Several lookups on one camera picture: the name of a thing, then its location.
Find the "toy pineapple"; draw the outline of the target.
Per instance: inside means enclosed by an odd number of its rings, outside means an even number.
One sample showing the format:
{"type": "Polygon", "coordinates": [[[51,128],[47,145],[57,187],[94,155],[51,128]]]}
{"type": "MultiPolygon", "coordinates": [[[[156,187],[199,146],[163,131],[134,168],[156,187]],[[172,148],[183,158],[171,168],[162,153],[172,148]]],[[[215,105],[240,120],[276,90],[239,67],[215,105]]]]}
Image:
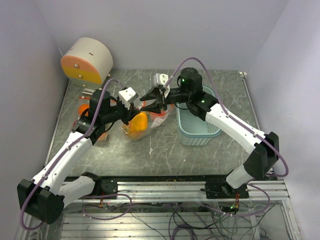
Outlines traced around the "toy pineapple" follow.
{"type": "Polygon", "coordinates": [[[125,124],[122,126],[122,132],[128,139],[133,141],[138,141],[146,135],[145,130],[134,130],[133,127],[125,124]]]}

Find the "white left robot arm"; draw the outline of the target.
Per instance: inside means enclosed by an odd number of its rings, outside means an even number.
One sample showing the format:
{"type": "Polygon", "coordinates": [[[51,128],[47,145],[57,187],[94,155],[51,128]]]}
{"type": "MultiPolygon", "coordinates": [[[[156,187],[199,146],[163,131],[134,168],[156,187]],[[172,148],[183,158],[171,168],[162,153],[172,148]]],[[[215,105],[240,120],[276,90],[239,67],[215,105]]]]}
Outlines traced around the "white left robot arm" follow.
{"type": "Polygon", "coordinates": [[[93,173],[85,172],[68,184],[63,182],[76,161],[107,132],[107,125],[117,121],[127,125],[140,113],[134,106],[137,97],[131,87],[123,88],[116,98],[106,90],[92,94],[88,108],[75,122],[57,154],[31,180],[22,179],[18,184],[21,221],[24,214],[29,214],[50,225],[73,201],[83,196],[96,199],[101,195],[102,179],[93,173]]]}

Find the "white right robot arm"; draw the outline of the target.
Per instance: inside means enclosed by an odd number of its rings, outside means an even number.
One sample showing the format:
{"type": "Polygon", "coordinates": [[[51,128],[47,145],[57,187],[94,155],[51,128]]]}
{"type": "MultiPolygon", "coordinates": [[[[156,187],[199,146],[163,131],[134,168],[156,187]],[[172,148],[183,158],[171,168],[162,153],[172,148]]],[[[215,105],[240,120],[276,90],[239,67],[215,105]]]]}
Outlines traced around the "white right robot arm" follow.
{"type": "Polygon", "coordinates": [[[203,78],[195,68],[182,69],[177,81],[178,86],[170,88],[168,75],[157,73],[153,86],[140,98],[142,102],[151,101],[142,110],[159,114],[168,105],[185,104],[191,114],[215,125],[245,149],[247,160],[228,173],[220,186],[224,197],[231,198],[243,184],[264,178],[279,159],[278,135],[266,134],[224,108],[216,94],[203,90],[203,78]]]}

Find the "small yellow toy fruit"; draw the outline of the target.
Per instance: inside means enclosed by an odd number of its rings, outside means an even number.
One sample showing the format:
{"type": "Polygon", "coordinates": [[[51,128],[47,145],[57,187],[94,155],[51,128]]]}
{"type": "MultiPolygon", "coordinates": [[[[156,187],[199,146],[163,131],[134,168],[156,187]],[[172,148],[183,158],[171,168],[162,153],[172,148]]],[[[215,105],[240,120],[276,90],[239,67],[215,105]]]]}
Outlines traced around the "small yellow toy fruit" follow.
{"type": "Polygon", "coordinates": [[[145,112],[137,114],[129,123],[136,131],[145,131],[148,128],[148,116],[145,112]]]}

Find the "toy peach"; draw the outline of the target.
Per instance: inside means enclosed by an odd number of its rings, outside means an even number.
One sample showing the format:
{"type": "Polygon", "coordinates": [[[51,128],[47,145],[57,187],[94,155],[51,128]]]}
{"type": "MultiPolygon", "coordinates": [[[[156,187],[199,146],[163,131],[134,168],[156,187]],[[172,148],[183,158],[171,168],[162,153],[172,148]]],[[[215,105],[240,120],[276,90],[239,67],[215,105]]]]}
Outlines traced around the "toy peach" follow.
{"type": "Polygon", "coordinates": [[[97,141],[105,141],[107,137],[108,137],[108,133],[105,132],[97,139],[97,141]]]}

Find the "toy orange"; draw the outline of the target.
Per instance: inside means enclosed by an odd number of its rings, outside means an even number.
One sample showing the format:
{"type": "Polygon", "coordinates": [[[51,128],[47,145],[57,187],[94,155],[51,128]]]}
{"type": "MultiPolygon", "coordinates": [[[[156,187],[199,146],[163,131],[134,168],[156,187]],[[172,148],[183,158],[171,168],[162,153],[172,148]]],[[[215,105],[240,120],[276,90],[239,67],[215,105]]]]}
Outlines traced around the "toy orange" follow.
{"type": "Polygon", "coordinates": [[[78,115],[81,116],[82,113],[87,110],[89,108],[89,104],[81,104],[79,107],[78,107],[78,115]]]}

